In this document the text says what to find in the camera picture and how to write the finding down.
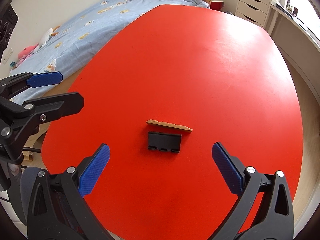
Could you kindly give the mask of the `white drawer unit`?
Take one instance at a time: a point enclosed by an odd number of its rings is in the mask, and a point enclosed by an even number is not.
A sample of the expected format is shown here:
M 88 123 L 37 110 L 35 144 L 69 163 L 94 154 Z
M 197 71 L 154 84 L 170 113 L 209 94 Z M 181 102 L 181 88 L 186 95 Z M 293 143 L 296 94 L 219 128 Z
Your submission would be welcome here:
M 235 15 L 265 28 L 272 0 L 238 0 Z

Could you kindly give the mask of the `red storage box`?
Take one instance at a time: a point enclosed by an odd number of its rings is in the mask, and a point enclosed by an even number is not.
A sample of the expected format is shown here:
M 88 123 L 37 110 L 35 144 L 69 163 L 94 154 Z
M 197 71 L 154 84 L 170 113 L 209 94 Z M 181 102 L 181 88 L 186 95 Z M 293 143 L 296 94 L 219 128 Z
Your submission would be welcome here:
M 210 2 L 210 8 L 212 10 L 221 11 L 223 6 L 224 6 L 224 0 L 211 0 Z

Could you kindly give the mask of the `white long desk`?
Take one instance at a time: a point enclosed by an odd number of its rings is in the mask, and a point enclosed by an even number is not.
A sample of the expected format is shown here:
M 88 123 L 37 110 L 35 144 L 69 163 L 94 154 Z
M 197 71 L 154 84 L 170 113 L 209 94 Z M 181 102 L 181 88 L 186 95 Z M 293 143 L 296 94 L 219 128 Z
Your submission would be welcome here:
M 293 18 L 271 5 L 265 30 L 319 101 L 319 45 Z

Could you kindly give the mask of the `bed with blue sheet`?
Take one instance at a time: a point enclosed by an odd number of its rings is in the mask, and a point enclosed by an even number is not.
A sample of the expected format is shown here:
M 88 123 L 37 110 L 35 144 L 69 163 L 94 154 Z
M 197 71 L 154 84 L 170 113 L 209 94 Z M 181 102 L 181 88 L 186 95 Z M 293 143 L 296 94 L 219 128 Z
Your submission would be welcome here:
M 62 24 L 57 35 L 13 70 L 11 75 L 60 72 L 67 79 L 88 64 L 127 25 L 163 4 L 209 7 L 202 0 L 104 0 Z

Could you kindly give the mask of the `brown cardboard piece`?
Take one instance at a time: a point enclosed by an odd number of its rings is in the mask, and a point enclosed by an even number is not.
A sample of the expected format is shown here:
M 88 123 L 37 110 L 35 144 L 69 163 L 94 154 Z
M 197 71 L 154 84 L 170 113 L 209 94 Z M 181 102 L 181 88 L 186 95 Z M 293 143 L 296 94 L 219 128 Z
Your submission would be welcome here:
M 187 132 L 192 132 L 193 129 L 184 125 L 179 125 L 179 124 L 174 124 L 170 122 L 164 122 L 164 121 L 157 121 L 153 119 L 149 119 L 146 121 L 147 124 L 151 125 L 157 125 L 157 126 L 162 126 L 162 127 L 168 127 L 168 128 L 174 128 L 174 129 L 179 129 Z

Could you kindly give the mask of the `person legs dark trousers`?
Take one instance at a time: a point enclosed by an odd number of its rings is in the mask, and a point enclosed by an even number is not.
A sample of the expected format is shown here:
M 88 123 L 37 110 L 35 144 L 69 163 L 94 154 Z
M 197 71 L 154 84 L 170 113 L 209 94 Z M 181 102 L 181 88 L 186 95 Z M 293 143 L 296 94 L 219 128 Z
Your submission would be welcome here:
M 43 171 L 43 169 L 38 167 L 29 167 L 25 169 L 22 173 L 21 181 L 20 181 L 20 192 L 21 192 L 21 202 L 22 209 L 26 220 L 26 226 L 29 226 L 31 219 L 29 219 L 29 215 L 32 214 L 29 211 L 29 206 L 31 203 L 31 195 L 33 192 L 33 188 L 35 186 L 36 179 L 39 177 L 38 173 Z M 53 202 L 53 207 L 55 210 L 55 214 L 60 223 L 65 224 L 66 226 L 72 228 L 73 230 L 78 231 L 79 233 L 83 233 L 81 230 L 79 223 L 74 217 L 72 210 L 68 204 L 67 198 L 60 186 L 52 187 L 53 192 L 51 193 L 51 199 Z M 43 188 L 40 186 L 40 191 L 37 193 L 36 204 L 34 207 L 35 216 L 41 215 L 47 212 L 46 202 L 44 199 Z

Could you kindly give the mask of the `white duck plush toy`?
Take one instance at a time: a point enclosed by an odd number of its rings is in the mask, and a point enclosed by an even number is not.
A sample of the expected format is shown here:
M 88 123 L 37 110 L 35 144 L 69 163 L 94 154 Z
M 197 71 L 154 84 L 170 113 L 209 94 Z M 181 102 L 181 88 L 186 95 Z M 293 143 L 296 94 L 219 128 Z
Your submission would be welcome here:
M 44 33 L 38 43 L 39 48 L 42 48 L 52 36 L 55 36 L 57 34 L 56 29 L 58 29 L 59 27 L 60 26 L 58 25 L 54 28 L 50 28 Z

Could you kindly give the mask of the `red table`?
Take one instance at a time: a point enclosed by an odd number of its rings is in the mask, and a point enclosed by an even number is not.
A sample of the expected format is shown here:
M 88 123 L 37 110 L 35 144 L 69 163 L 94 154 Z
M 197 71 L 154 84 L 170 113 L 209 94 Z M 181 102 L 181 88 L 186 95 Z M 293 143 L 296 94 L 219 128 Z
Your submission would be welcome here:
M 156 7 L 112 38 L 71 91 L 84 107 L 50 124 L 42 160 L 57 174 L 108 144 L 110 160 L 85 199 L 121 238 L 214 232 L 236 201 L 212 159 L 217 141 L 258 172 L 283 171 L 296 193 L 303 129 L 295 86 L 268 33 L 242 18 Z M 149 150 L 148 132 L 181 134 L 180 152 Z

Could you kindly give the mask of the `pink plush toy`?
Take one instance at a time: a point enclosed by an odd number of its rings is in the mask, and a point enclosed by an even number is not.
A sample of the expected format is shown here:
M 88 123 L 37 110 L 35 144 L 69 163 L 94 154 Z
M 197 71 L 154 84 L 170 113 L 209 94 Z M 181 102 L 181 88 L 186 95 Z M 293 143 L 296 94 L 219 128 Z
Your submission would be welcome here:
M 34 46 L 28 46 L 25 47 L 19 54 L 18 54 L 18 61 L 16 63 L 16 67 L 18 67 L 27 57 L 29 57 L 34 49 L 38 46 L 39 44 L 36 44 Z

